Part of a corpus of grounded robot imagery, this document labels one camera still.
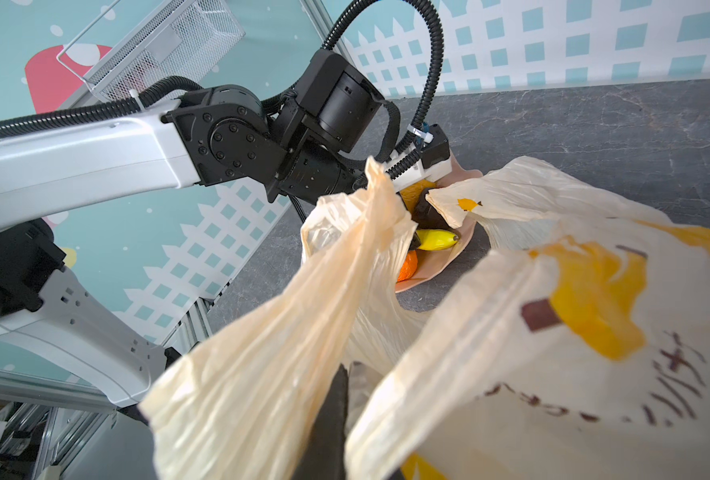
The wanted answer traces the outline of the banana print plastic bag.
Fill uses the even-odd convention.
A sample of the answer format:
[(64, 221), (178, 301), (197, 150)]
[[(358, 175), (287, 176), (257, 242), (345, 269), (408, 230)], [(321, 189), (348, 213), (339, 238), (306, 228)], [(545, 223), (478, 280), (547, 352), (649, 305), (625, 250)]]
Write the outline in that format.
[(518, 157), (428, 193), (490, 250), (417, 313), (416, 225), (366, 175), (319, 199), (281, 295), (154, 384), (159, 478), (290, 478), (347, 366), (370, 381), (335, 441), (350, 479), (710, 479), (710, 229)]

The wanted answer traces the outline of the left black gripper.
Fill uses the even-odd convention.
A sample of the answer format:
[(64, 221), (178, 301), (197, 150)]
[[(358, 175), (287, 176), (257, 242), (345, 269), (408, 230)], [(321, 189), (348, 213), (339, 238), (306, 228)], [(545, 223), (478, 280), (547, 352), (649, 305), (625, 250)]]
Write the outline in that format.
[(362, 174), (362, 170), (348, 168), (322, 145), (306, 142), (284, 158), (267, 185), (267, 199), (274, 202), (284, 195), (315, 204), (323, 196), (353, 193)]

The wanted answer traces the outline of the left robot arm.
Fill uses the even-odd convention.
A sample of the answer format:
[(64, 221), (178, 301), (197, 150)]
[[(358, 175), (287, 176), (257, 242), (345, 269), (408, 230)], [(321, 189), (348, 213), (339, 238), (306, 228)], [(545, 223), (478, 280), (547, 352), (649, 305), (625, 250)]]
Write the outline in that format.
[(275, 100), (238, 85), (160, 80), (133, 98), (0, 122), (0, 341), (138, 404), (170, 364), (79, 282), (51, 214), (162, 189), (249, 178), (269, 200), (365, 185), (349, 153), (384, 96), (322, 49)]

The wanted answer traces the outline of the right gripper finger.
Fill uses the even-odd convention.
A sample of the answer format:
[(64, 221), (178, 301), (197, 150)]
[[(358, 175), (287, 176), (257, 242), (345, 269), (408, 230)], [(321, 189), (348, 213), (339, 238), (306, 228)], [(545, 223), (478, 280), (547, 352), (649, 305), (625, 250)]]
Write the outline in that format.
[(313, 424), (307, 448), (293, 480), (342, 480), (346, 478), (344, 445), (348, 414), (349, 377), (340, 365)]

